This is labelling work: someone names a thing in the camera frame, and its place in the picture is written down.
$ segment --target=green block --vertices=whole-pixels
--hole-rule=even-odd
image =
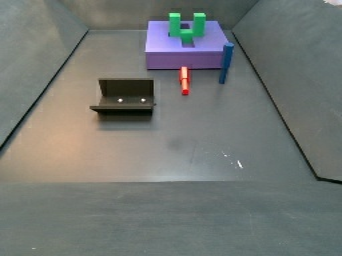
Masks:
[[[181,29],[181,13],[169,13],[169,34],[181,37],[186,44],[193,43],[193,37],[205,36],[206,14],[194,13],[193,29]]]
[[[205,13],[194,13],[194,37],[205,36],[206,29],[206,14]]]
[[[181,13],[169,13],[169,33],[172,37],[181,36]]]
[[[193,43],[193,34],[194,34],[193,29],[182,29],[181,30],[181,38],[182,38],[182,42],[185,44]]]

